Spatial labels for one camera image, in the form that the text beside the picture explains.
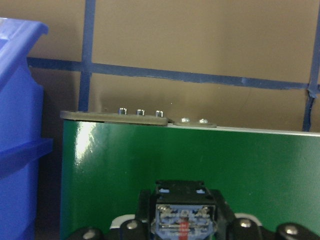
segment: blue bin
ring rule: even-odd
[[[38,159],[52,151],[41,138],[43,88],[27,54],[48,27],[0,18],[0,240],[34,239]]]

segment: screw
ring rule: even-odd
[[[182,123],[190,123],[190,119],[187,117],[183,117],[183,118],[181,118],[181,122]]]
[[[127,109],[124,107],[120,107],[118,110],[118,114],[120,115],[127,115]]]
[[[144,116],[144,115],[145,115],[145,110],[143,110],[143,109],[138,109],[138,110],[136,111],[136,114],[137,114],[137,115]]]
[[[96,232],[92,229],[89,229],[83,236],[82,238],[84,240],[90,240],[93,239],[96,236]]]
[[[202,118],[202,119],[199,120],[199,123],[200,123],[200,124],[207,124],[207,123],[208,123],[208,120]]]
[[[298,234],[298,229],[293,225],[285,226],[284,230],[287,234],[290,234],[290,235],[297,235]]]
[[[243,228],[250,228],[251,227],[251,221],[247,218],[243,218],[240,220],[240,225]]]
[[[163,118],[164,117],[164,112],[160,111],[160,110],[157,110],[157,111],[155,111],[155,116],[159,117],[159,118]]]
[[[136,229],[138,227],[138,223],[135,220],[132,220],[131,222],[129,222],[126,227],[130,230],[132,229]]]

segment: red component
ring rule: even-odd
[[[179,240],[188,240],[189,222],[182,221],[179,227]]]

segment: green board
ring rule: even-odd
[[[158,179],[203,180],[269,230],[320,234],[320,135],[65,120],[63,138],[61,239],[108,231]]]

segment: rounded screw head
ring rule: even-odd
[[[247,218],[243,218],[240,220],[240,226],[243,228],[250,228],[251,227],[251,221]]]
[[[155,116],[158,117],[158,118],[163,118],[164,117],[164,112],[160,111],[160,110],[157,110],[157,111],[155,111]]]
[[[120,107],[118,110],[118,114],[120,115],[127,115],[127,109],[124,107]]]
[[[83,234],[82,238],[84,240],[93,239],[96,236],[96,232],[92,229],[89,229],[85,234]]]
[[[129,222],[126,227],[130,230],[132,229],[136,229],[138,227],[138,223],[135,220],[132,220],[131,222]]]
[[[181,118],[182,123],[190,123],[190,119],[188,117]]]
[[[287,234],[290,234],[290,235],[297,235],[298,234],[298,229],[293,225],[285,226],[284,230]]]
[[[140,115],[140,116],[144,116],[144,115],[145,115],[145,110],[143,110],[143,109],[138,109],[138,110],[136,111],[136,114],[137,114],[137,115]]]
[[[199,120],[199,123],[200,123],[200,124],[207,124],[207,123],[208,123],[208,120],[202,118],[202,119]]]

